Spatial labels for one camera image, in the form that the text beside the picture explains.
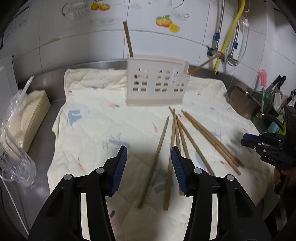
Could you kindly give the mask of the right hand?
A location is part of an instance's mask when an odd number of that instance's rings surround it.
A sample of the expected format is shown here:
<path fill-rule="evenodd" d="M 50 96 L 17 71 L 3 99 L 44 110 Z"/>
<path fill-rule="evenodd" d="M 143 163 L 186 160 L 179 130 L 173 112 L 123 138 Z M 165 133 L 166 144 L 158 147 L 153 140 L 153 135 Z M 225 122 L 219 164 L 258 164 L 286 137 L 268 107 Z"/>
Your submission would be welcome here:
<path fill-rule="evenodd" d="M 289 185 L 295 185 L 296 183 L 296 168 L 291 168 L 288 170 L 279 170 L 278 168 L 274 168 L 273 173 L 273 182 L 275 185 L 279 185 L 281 180 L 280 175 L 285 175 L 290 177 Z"/>

